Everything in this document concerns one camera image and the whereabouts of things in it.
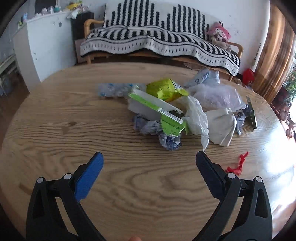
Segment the green foil snack wrapper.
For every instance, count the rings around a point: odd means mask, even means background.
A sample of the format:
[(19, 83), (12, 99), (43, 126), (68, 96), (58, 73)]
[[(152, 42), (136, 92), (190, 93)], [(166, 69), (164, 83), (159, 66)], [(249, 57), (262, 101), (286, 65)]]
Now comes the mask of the green foil snack wrapper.
[(247, 106), (244, 109), (244, 113), (245, 113), (246, 117), (250, 118), (252, 127), (254, 129), (257, 129), (258, 124), (257, 124), (257, 120), (256, 120), (255, 110), (252, 106), (250, 96), (247, 95), (246, 100), (247, 100)]

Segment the blue white wrapper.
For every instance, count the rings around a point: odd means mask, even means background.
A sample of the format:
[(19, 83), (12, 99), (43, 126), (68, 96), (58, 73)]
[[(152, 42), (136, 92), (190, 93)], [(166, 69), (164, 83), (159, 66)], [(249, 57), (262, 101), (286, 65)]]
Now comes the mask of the blue white wrapper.
[(159, 120), (147, 120), (140, 114), (133, 117), (133, 128), (142, 135), (156, 135), (159, 143), (168, 151), (175, 151), (182, 146), (181, 137), (173, 134), (167, 135)]

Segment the white paper bag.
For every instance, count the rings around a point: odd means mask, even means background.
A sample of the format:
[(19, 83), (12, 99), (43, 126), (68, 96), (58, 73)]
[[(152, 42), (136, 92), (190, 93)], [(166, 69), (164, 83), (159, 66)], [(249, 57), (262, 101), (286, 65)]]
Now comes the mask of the white paper bag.
[(228, 147), (237, 125), (231, 108), (210, 110), (205, 114), (208, 119), (210, 141), (222, 147)]

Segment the small blue crumpled wrapper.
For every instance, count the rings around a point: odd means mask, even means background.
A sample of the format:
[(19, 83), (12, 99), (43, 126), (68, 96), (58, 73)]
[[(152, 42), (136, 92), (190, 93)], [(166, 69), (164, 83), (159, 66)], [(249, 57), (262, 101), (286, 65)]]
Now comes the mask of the small blue crumpled wrapper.
[(234, 113), (234, 116), (236, 118), (236, 131), (238, 135), (241, 135), (242, 133), (242, 127), (244, 125), (244, 121), (246, 118), (246, 115), (244, 113), (243, 109), (239, 109)]

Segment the white crumpled tissue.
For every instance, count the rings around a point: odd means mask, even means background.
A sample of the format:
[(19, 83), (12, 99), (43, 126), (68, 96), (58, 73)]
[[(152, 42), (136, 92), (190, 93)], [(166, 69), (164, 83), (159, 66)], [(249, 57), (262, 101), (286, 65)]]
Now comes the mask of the white crumpled tissue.
[(193, 96), (183, 96), (181, 104), (186, 109), (184, 120), (187, 122), (193, 135), (200, 135), (202, 150), (206, 150), (209, 144), (208, 119), (199, 101)]

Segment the clear plastic bag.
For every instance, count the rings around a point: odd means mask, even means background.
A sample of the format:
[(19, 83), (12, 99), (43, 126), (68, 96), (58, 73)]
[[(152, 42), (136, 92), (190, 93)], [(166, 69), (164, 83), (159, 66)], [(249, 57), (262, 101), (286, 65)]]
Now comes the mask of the clear plastic bag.
[(206, 110), (230, 108), (235, 112), (246, 108), (246, 103), (240, 94), (230, 85), (201, 83), (189, 87), (187, 90)]

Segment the red bag on floor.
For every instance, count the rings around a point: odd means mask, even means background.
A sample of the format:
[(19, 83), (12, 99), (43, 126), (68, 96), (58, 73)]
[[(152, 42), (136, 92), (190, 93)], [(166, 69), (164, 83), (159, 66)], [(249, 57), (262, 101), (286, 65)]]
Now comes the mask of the red bag on floor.
[(255, 80), (254, 72), (248, 68), (243, 72), (242, 83), (246, 86), (251, 85)]

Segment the green white torn box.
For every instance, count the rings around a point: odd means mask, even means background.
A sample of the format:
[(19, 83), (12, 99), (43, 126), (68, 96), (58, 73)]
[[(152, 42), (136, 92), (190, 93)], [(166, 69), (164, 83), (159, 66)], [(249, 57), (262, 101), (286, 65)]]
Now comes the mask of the green white torn box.
[(128, 109), (149, 121), (160, 121), (168, 136), (189, 133), (187, 122), (180, 117), (184, 113), (180, 109), (136, 88), (128, 96)]

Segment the yellow green carton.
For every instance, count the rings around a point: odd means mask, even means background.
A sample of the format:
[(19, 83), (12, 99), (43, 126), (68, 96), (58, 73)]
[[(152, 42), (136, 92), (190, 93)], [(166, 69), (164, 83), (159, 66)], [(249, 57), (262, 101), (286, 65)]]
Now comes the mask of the yellow green carton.
[(165, 102), (171, 102), (182, 96), (189, 96), (189, 92), (170, 78), (152, 82), (146, 86), (146, 93)]

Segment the white cabinet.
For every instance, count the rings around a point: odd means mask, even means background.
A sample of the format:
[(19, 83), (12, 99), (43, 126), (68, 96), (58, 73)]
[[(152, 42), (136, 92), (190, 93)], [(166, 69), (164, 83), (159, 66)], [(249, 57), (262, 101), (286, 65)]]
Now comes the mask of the white cabinet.
[(68, 12), (28, 20), (13, 36), (18, 68), (29, 91), (53, 73), (76, 64)]

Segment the pink plush toy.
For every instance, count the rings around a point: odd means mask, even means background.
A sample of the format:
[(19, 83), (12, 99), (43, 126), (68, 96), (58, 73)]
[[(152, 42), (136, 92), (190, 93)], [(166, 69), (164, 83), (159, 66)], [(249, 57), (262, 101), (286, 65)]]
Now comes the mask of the pink plush toy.
[(210, 36), (211, 43), (230, 52), (231, 47), (228, 44), (228, 40), (231, 38), (230, 33), (219, 22), (215, 22), (211, 25), (207, 34)]

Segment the black speaker box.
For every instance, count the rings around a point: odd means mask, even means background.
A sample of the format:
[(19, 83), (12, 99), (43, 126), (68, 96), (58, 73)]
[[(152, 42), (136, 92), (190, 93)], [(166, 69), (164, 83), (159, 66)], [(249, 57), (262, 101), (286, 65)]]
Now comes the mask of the black speaker box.
[(94, 19), (94, 13), (91, 11), (86, 11), (78, 14), (75, 19), (71, 19), (71, 30), (73, 35), (74, 46), (78, 40), (85, 38), (84, 35), (84, 23), (89, 20)]

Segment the clutter on cabinet top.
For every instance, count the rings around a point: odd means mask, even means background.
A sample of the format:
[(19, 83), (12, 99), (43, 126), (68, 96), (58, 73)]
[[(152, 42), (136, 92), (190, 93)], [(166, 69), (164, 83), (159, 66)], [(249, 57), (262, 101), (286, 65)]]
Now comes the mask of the clutter on cabinet top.
[(89, 5), (85, 1), (29, 1), (27, 10), (23, 10), (17, 22), (17, 29), (20, 29), (28, 20), (40, 16), (59, 13), (62, 11), (75, 11), (78, 13), (87, 11)]

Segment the black white striped blanket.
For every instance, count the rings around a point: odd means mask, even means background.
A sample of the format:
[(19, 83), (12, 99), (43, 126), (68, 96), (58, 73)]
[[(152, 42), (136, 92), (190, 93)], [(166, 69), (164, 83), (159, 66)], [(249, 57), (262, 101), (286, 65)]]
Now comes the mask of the black white striped blanket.
[(106, 4), (102, 27), (87, 34), (80, 54), (129, 54), (148, 49), (167, 57), (191, 56), (235, 76), (240, 57), (212, 43), (209, 32), (215, 23), (222, 21), (180, 4), (113, 1)]

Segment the wooden frame sofa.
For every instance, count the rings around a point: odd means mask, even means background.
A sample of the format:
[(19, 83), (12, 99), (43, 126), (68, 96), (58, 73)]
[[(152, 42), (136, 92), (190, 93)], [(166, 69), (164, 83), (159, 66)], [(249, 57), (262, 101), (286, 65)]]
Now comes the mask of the wooden frame sofa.
[(83, 57), (98, 54), (167, 57), (221, 69), (230, 77), (238, 74), (241, 46), (238, 53), (228, 52), (192, 33), (172, 32), (157, 26), (90, 28), (98, 23), (93, 19), (84, 23), (85, 40), (80, 47)]

